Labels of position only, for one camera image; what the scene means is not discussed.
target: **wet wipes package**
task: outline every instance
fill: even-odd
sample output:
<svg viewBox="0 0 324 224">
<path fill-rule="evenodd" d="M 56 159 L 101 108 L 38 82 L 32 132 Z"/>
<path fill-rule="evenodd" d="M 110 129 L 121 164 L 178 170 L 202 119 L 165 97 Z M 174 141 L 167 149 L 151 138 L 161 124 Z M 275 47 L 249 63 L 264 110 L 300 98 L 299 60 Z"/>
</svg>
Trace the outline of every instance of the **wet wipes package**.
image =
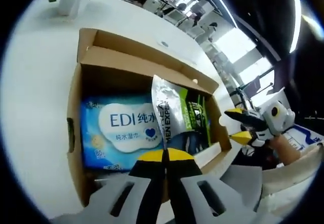
<svg viewBox="0 0 324 224">
<path fill-rule="evenodd" d="M 209 147 L 210 127 L 203 96 L 157 75 L 153 77 L 151 92 L 165 148 L 193 155 Z"/>
<path fill-rule="evenodd" d="M 130 170 L 139 156 L 163 148 L 150 95 L 87 98 L 81 132 L 86 168 Z"/>
</svg>

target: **blue wet wipes package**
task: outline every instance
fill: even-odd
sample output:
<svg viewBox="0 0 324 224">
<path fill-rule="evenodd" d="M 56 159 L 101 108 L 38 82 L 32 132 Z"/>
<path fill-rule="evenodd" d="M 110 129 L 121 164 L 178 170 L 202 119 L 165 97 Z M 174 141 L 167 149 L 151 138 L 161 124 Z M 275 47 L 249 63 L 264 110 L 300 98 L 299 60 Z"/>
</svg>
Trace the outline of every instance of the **blue wet wipes package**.
<svg viewBox="0 0 324 224">
<path fill-rule="evenodd" d="M 163 148 L 151 95 L 89 97 L 81 104 L 85 168 L 130 170 Z"/>
</svg>

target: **white pot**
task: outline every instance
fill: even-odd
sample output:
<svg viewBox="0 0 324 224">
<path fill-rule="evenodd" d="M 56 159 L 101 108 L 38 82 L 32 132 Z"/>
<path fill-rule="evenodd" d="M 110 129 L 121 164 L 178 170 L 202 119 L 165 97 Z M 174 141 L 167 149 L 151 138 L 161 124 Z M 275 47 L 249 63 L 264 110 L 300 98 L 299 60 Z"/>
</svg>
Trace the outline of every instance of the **white pot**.
<svg viewBox="0 0 324 224">
<path fill-rule="evenodd" d="M 89 0 L 60 0 L 58 13 L 70 18 L 76 18 L 78 14 L 83 12 Z"/>
</svg>

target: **heart logo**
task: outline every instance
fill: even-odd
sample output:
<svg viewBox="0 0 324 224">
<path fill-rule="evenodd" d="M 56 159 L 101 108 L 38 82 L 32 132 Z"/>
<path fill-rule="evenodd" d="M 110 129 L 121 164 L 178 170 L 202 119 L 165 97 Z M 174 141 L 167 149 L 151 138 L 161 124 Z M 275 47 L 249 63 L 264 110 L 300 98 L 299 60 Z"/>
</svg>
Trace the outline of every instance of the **heart logo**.
<svg viewBox="0 0 324 224">
<path fill-rule="evenodd" d="M 154 128 L 151 128 L 151 129 L 146 129 L 145 130 L 145 134 L 148 136 L 148 137 L 153 137 L 155 135 L 155 129 Z"/>
</svg>

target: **desk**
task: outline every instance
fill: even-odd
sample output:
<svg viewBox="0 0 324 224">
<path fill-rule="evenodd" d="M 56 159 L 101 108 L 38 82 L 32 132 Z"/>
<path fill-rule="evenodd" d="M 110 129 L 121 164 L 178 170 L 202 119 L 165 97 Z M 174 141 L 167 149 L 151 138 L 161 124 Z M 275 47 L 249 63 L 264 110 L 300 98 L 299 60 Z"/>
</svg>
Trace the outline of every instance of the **desk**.
<svg viewBox="0 0 324 224">
<path fill-rule="evenodd" d="M 82 209 L 66 157 L 66 110 L 80 28 L 111 31 L 187 63 L 219 83 L 214 95 L 221 111 L 234 107 L 200 46 L 164 19 L 121 0 L 91 0 L 84 13 L 68 21 L 58 17 L 57 5 L 35 0 L 21 18 L 4 57 L 0 91 L 8 159 L 26 194 L 49 218 Z M 239 123 L 227 116 L 221 123 L 229 133 L 239 131 Z M 238 149 L 233 143 L 227 162 L 218 166 L 219 174 Z"/>
</svg>

